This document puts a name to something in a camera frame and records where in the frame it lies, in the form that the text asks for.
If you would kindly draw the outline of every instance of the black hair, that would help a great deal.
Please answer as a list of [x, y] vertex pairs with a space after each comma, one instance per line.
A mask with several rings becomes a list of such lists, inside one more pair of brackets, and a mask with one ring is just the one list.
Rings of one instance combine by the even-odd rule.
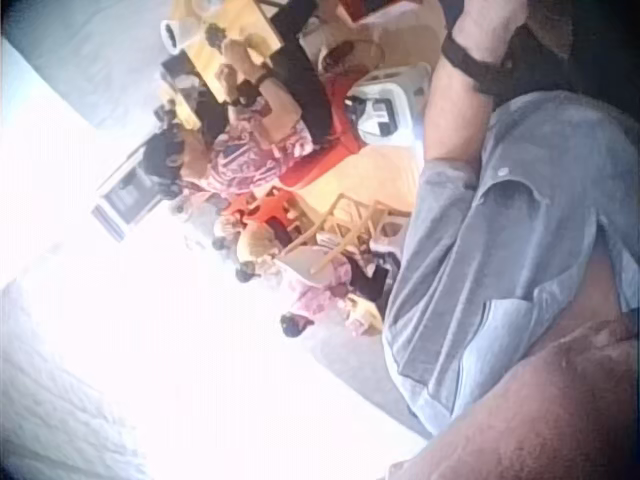
[[224, 237], [213, 237], [213, 240], [211, 240], [211, 246], [214, 250], [221, 252], [228, 248], [227, 239]]
[[313, 322], [305, 323], [302, 327], [296, 321], [295, 315], [291, 313], [285, 313], [280, 317], [280, 326], [282, 327], [282, 333], [287, 338], [297, 338], [302, 335], [309, 325], [313, 325]]
[[184, 152], [184, 140], [175, 126], [155, 133], [149, 138], [142, 154], [142, 169], [156, 184], [165, 200], [173, 200], [182, 194], [180, 169], [182, 165], [168, 165], [167, 160]]
[[253, 280], [259, 275], [255, 273], [256, 267], [253, 262], [242, 262], [238, 268], [236, 268], [236, 279], [240, 283], [247, 283]]

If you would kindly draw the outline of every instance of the wristwatch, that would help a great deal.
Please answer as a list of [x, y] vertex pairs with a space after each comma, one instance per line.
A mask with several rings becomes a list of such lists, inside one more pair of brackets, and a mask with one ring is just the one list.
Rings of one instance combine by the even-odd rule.
[[473, 58], [455, 41], [451, 31], [442, 44], [442, 55], [451, 65], [475, 81], [478, 92], [496, 96], [504, 93], [511, 83], [511, 61], [505, 56], [500, 65], [481, 62]]

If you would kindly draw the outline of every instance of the table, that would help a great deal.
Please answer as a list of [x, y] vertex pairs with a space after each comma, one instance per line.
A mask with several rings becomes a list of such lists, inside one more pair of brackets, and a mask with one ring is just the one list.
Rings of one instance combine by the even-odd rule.
[[[205, 22], [215, 23], [227, 31], [229, 38], [244, 40], [256, 63], [263, 62], [283, 45], [282, 39], [255, 0], [225, 0], [214, 15], [207, 17], [200, 17], [193, 10], [191, 0], [174, 0], [170, 18], [178, 20], [184, 17], [201, 18]], [[207, 44], [204, 35], [189, 44], [185, 51], [211, 92], [219, 101], [224, 101], [224, 91], [215, 79], [216, 71], [224, 62], [222, 55]]]

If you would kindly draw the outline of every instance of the pink floral shirt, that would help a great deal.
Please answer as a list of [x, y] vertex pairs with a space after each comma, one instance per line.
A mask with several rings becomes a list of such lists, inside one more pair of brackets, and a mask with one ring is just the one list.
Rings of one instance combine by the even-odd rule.
[[[312, 247], [327, 251], [323, 247]], [[295, 274], [285, 274], [282, 288], [291, 301], [289, 312], [304, 315], [310, 319], [330, 308], [337, 307], [338, 299], [331, 295], [329, 288], [337, 285], [346, 285], [351, 281], [351, 266], [347, 259], [338, 255], [331, 261], [333, 266], [333, 278], [325, 287], [315, 287], [303, 282]]]
[[238, 117], [214, 142], [209, 175], [203, 186], [219, 193], [244, 193], [275, 180], [313, 151], [309, 130], [298, 121], [289, 135], [263, 148], [254, 133], [256, 122], [271, 113], [259, 97], [249, 108], [238, 108]]

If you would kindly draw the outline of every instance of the denim shirt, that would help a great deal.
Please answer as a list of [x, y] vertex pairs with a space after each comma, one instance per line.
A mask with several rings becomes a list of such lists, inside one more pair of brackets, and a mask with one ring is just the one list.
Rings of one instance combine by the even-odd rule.
[[392, 378], [433, 433], [486, 394], [575, 296], [602, 232], [638, 307], [638, 126], [565, 92], [491, 120], [478, 176], [429, 161], [383, 334]]

